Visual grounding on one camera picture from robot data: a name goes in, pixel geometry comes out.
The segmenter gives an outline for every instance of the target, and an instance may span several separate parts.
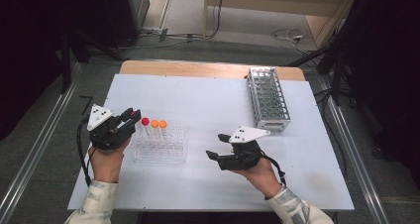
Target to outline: black curtain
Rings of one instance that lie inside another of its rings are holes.
[[[0,140],[62,72],[60,0],[0,0]]]
[[[340,42],[348,80],[381,151],[420,187],[420,0],[356,0]]]

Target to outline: electrical cable on floor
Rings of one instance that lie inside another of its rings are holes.
[[[343,169],[342,169],[343,177],[345,178],[346,182],[349,182],[349,179],[347,178],[347,175],[348,175],[348,167],[347,167],[346,156],[344,154],[344,151],[343,151],[342,146],[339,143],[339,140],[337,139],[335,133],[333,132],[333,129],[331,128],[330,124],[327,122],[327,118],[325,116],[325,108],[327,106],[328,100],[331,97],[332,92],[333,92],[333,89],[332,88],[329,88],[329,89],[325,89],[325,90],[322,90],[320,92],[315,93],[314,96],[317,96],[317,95],[319,95],[321,93],[325,93],[324,94],[324,97],[321,100],[317,101],[317,104],[318,103],[322,103],[322,105],[321,105],[321,117],[322,117],[322,120],[326,124],[327,128],[330,130],[331,135],[333,136],[333,138],[334,138],[334,140],[335,140],[335,142],[337,144],[337,147],[339,148],[340,155],[341,155],[342,160],[343,160]]]
[[[337,6],[337,9],[336,9],[336,11],[334,11],[334,13],[327,19],[327,21],[325,21],[325,23],[324,23],[324,25],[322,25],[322,28],[321,28],[321,30],[319,31],[319,33],[318,33],[318,35],[316,36],[316,38],[315,38],[315,41],[318,39],[318,37],[319,37],[319,35],[321,35],[321,32],[324,30],[324,28],[325,28],[325,26],[327,25],[327,23],[334,17],[334,15],[337,13],[337,11],[339,10],[339,8],[340,8],[340,5],[342,4],[342,2],[343,2],[343,0],[340,0],[340,3],[339,3],[339,5]],[[349,5],[349,3],[350,2],[352,2],[352,0],[348,0],[347,1],[347,3],[346,3],[346,6],[344,7],[344,8],[347,8],[347,6]]]
[[[129,48],[120,48],[120,49],[129,50],[129,49],[166,48],[166,47],[172,47],[172,46],[175,46],[175,45],[178,45],[178,44],[184,44],[184,43],[191,43],[191,42],[197,42],[197,41],[211,40],[211,39],[213,39],[216,36],[216,34],[219,32],[219,29],[220,29],[220,15],[221,15],[221,12],[222,12],[222,3],[223,3],[223,0],[220,0],[219,1],[219,10],[218,10],[218,13],[217,13],[217,26],[216,26],[216,30],[213,32],[213,34],[211,36],[202,38],[202,35],[199,35],[199,34],[167,34],[167,35],[164,35],[163,36],[163,35],[159,35],[159,34],[148,33],[148,34],[146,34],[145,36],[142,36],[142,37],[148,37],[148,36],[175,37],[175,38],[183,38],[183,39],[188,39],[188,40],[187,41],[182,41],[182,42],[176,42],[176,43],[172,43],[172,44],[167,44],[167,45],[161,45],[161,46],[150,46],[150,47],[142,47],[142,46],[140,46],[140,47],[129,47]]]
[[[339,224],[339,213],[338,212],[334,212],[333,216],[331,217],[331,220],[333,220],[333,222],[335,224]]]
[[[278,34],[277,33],[278,32],[284,32],[284,31],[285,31],[284,39],[280,39],[278,37]],[[294,40],[294,42],[289,38],[289,33],[290,32],[299,32],[299,34],[296,35],[298,38],[295,39],[293,37],[296,37],[296,36],[291,36],[292,39]],[[271,37],[272,38],[274,38],[274,39],[276,39],[278,41],[286,41],[286,42],[289,42],[295,49],[297,49],[298,51],[300,51],[300,52],[303,53],[302,56],[309,55],[310,53],[313,53],[313,52],[317,52],[317,51],[305,51],[305,50],[303,50],[303,49],[301,49],[301,48],[299,48],[297,46],[297,44],[299,42],[304,42],[306,44],[310,43],[310,42],[305,42],[304,41],[303,38],[306,35],[306,31],[303,30],[303,29],[299,29],[299,28],[295,28],[295,29],[278,29],[278,30],[275,30],[274,32],[271,32],[270,34],[271,34]],[[318,63],[316,63],[313,59],[311,59],[311,61],[314,63],[315,66],[318,66]],[[313,67],[313,66],[309,65],[307,62],[305,62],[304,64],[306,66],[308,66],[308,67]]]
[[[215,29],[214,29],[214,22],[216,22],[216,16],[215,16],[216,2],[217,2],[216,0],[213,1],[213,10],[212,10],[212,16],[213,16],[212,29],[213,29],[213,33],[215,31]]]

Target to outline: wooden table edge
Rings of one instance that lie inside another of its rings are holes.
[[[120,74],[244,78],[253,66],[273,67],[181,60],[127,60],[121,65]],[[276,71],[280,80],[306,81],[302,69],[298,67],[277,66]]]

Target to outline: wire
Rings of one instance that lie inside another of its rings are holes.
[[[81,162],[81,167],[83,169],[84,172],[84,176],[85,176],[85,181],[87,186],[90,185],[90,176],[89,176],[89,170],[87,169],[87,165],[84,163],[84,156],[83,156],[83,151],[81,148],[81,129],[83,127],[84,124],[86,124],[89,121],[89,117],[84,118],[83,120],[81,120],[78,128],[77,128],[77,150],[78,150],[78,154],[79,154],[79,158],[80,158],[80,162]]]
[[[280,166],[278,165],[278,162],[276,162],[273,158],[268,157],[266,155],[262,155],[261,158],[264,158],[266,160],[269,160],[276,168],[278,175],[280,176],[280,180],[284,185],[286,185],[286,179],[284,178],[285,172],[281,171]]]
[[[87,168],[89,168],[89,164],[90,164],[90,159],[92,159],[92,157],[93,157],[93,154],[95,154],[95,152],[96,152],[96,148],[94,148],[94,149],[93,149],[93,152],[92,152],[92,154],[90,154],[90,155],[89,155],[89,160],[87,160],[87,165],[86,165],[86,166],[87,166]]]
[[[276,34],[276,33],[278,33],[278,32],[282,32],[282,31],[286,31],[286,33],[285,33],[285,39],[279,39],[279,38],[277,37],[277,34]],[[299,40],[296,40],[296,42],[295,42],[295,43],[294,43],[294,42],[292,42],[292,41],[290,40],[290,38],[289,38],[288,34],[289,34],[290,32],[294,32],[294,31],[301,32],[301,34],[300,34],[299,36],[302,36],[302,38],[306,35],[306,31],[305,31],[305,30],[296,28],[296,29],[279,29],[279,30],[276,30],[276,31],[272,32],[272,33],[271,33],[271,36],[272,36],[274,39],[279,40],[279,41],[288,41],[288,42],[289,42],[289,43],[290,43],[290,44],[291,44],[294,48],[296,48],[298,51],[300,51],[300,52],[302,52],[302,53],[304,53],[304,54],[309,54],[309,52],[304,51],[303,49],[301,49],[301,48],[299,48],[299,47],[297,46],[297,44],[300,42],[300,39],[299,39]]]
[[[335,224],[338,224],[338,223],[339,223],[339,213],[338,213],[338,212],[334,212],[333,216],[331,217],[331,220],[332,220]]]
[[[322,111],[322,112],[321,112],[321,117],[322,117],[322,120],[324,121],[324,123],[326,124],[327,128],[330,130],[331,135],[333,136],[333,138],[334,138],[334,140],[335,140],[335,142],[336,142],[336,144],[337,144],[337,147],[339,148],[340,155],[341,155],[342,160],[343,160],[343,169],[342,169],[343,176],[344,176],[344,178],[345,178],[346,180],[348,180],[348,178],[347,178],[348,168],[347,168],[347,160],[346,160],[346,156],[345,156],[345,154],[344,154],[344,151],[343,151],[342,146],[341,146],[341,145],[340,145],[340,143],[339,143],[339,140],[337,139],[337,137],[336,137],[335,133],[333,132],[333,129],[331,128],[330,124],[327,122],[327,118],[326,118],[326,116],[325,116],[325,108],[326,108],[326,105],[327,105],[328,100],[329,100],[329,99],[330,99],[330,97],[331,97],[331,94],[332,94],[332,92],[333,92],[333,89],[332,89],[332,88],[325,89],[325,90],[320,91],[320,92],[318,92],[318,93],[316,93],[316,94],[318,95],[318,94],[320,94],[320,93],[322,93],[322,92],[326,92],[326,94],[324,95],[324,97],[323,97],[320,101],[318,101],[318,102],[317,102],[317,103],[322,102],[322,107],[321,107],[321,111]]]
[[[216,22],[216,16],[215,16],[215,9],[216,9],[216,0],[213,1],[213,12],[212,12],[212,16],[213,16],[213,21],[212,21],[212,29],[213,29],[213,33],[214,33],[214,22]]]
[[[349,3],[351,2],[352,0],[349,0],[349,1],[347,1],[347,3],[346,3],[346,6],[345,6],[345,8],[347,8],[347,6],[349,5]],[[336,8],[336,11],[334,11],[334,13],[327,19],[327,21],[325,21],[325,23],[324,23],[324,25],[322,25],[322,28],[321,28],[321,30],[319,31],[319,33],[318,33],[318,35],[316,36],[316,38],[315,38],[315,41],[318,39],[318,37],[319,37],[319,35],[321,35],[321,32],[324,30],[324,28],[325,28],[325,26],[327,25],[327,23],[334,17],[334,15],[337,13],[337,11],[339,11],[339,8],[340,8],[340,5],[341,5],[341,3],[343,2],[343,0],[340,0],[340,3],[339,3],[339,6],[337,6],[337,8]]]
[[[154,33],[148,34],[146,36],[143,37],[148,37],[148,36],[157,36],[157,37],[176,37],[176,38],[183,38],[183,39],[188,39],[187,41],[182,41],[182,42],[177,42],[177,43],[172,43],[172,44],[167,44],[167,45],[161,45],[161,46],[150,46],[150,47],[129,47],[129,48],[120,48],[120,49],[124,49],[124,50],[129,50],[129,49],[155,49],[155,48],[167,48],[167,47],[172,47],[178,44],[184,44],[184,43],[191,43],[191,42],[196,42],[196,41],[207,41],[207,40],[211,40],[213,39],[216,34],[219,32],[220,29],[220,15],[222,12],[222,3],[223,0],[219,1],[219,10],[217,13],[217,27],[216,30],[213,32],[213,34],[209,37],[205,37],[205,38],[199,38],[199,37],[185,37],[185,35],[194,35],[194,36],[202,36],[199,34],[169,34],[169,35],[157,35]]]

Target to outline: shirt cuff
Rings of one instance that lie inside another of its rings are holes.
[[[114,208],[119,183],[92,179],[82,209],[89,212],[108,212]]]
[[[277,195],[266,202],[283,221],[293,219],[295,215],[306,219],[309,215],[309,209],[306,203],[284,184]]]

